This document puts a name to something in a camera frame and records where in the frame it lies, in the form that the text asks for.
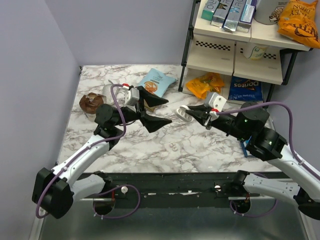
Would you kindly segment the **white earbud charging case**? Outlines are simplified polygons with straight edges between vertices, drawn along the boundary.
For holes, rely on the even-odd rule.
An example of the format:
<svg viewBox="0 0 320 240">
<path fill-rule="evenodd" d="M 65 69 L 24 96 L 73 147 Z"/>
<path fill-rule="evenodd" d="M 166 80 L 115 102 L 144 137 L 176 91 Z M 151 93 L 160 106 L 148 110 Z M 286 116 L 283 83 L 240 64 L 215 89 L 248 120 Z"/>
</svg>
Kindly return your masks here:
<svg viewBox="0 0 320 240">
<path fill-rule="evenodd" d="M 189 111 L 190 108 L 186 105 L 181 105 L 179 108 L 177 108 L 175 110 L 175 115 L 180 118 L 182 121 L 184 122 L 191 122 L 193 120 L 192 116 L 190 116 L 189 114 L 187 114 L 186 111 Z"/>
</svg>

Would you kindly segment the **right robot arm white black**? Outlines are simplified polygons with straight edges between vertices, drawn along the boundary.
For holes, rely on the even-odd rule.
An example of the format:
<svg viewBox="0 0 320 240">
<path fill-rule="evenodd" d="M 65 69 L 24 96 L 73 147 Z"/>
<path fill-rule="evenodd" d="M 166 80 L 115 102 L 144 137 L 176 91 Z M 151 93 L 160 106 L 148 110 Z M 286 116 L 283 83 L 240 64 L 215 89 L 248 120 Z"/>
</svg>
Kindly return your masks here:
<svg viewBox="0 0 320 240">
<path fill-rule="evenodd" d="M 254 157 L 267 162 L 286 174 L 292 183 L 260 177 L 239 170 L 227 186 L 234 196 L 259 194 L 290 203 L 306 216 L 320 218 L 320 173 L 293 148 L 291 138 L 285 139 L 265 126 L 269 118 L 266 106 L 283 106 L 281 102 L 245 102 L 241 108 L 218 111 L 205 105 L 188 106 L 186 113 L 207 129 L 216 128 L 239 141 Z"/>
</svg>

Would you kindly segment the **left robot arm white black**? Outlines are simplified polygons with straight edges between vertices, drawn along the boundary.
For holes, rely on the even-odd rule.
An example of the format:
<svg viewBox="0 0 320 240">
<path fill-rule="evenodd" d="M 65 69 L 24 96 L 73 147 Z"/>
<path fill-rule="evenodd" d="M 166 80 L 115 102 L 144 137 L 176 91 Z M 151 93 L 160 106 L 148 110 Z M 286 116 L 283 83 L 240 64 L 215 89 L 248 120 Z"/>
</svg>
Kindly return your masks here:
<svg viewBox="0 0 320 240">
<path fill-rule="evenodd" d="M 102 172 L 92 173 L 86 178 L 80 176 L 118 144 L 129 123 L 140 121 L 149 133 L 172 123 L 170 119 L 148 115 L 145 110 L 145 104 L 157 107 L 167 104 L 167 99 L 151 94 L 142 86 L 123 83 L 113 84 L 110 88 L 116 87 L 125 89 L 129 95 L 125 106 L 119 106 L 111 90 L 114 104 L 103 103 L 96 109 L 94 121 L 97 127 L 89 140 L 63 163 L 52 169 L 44 167 L 37 173 L 31 198 L 36 204 L 37 218 L 51 215 L 60 219 L 73 203 L 94 195 L 104 198 L 113 191 Z"/>
</svg>

